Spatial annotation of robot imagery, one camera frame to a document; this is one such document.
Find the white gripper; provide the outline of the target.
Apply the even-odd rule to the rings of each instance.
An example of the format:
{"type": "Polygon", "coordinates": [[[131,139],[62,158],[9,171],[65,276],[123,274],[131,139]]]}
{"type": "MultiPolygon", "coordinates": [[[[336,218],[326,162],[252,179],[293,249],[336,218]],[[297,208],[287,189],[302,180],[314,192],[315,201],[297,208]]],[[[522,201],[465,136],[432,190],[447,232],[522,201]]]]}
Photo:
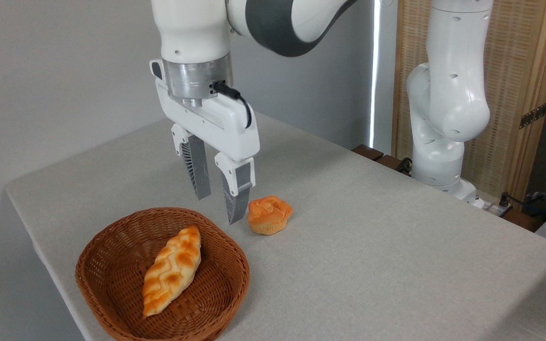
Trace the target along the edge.
{"type": "Polygon", "coordinates": [[[161,108],[175,123],[171,132],[176,154],[188,170],[197,199],[211,194],[206,142],[220,151],[215,163],[222,175],[228,222],[238,222],[246,213],[250,190],[256,185],[252,157],[260,151],[260,140],[255,112],[249,104],[224,94],[203,100],[201,107],[183,104],[168,93],[163,61],[151,60],[150,69],[161,108]]]}

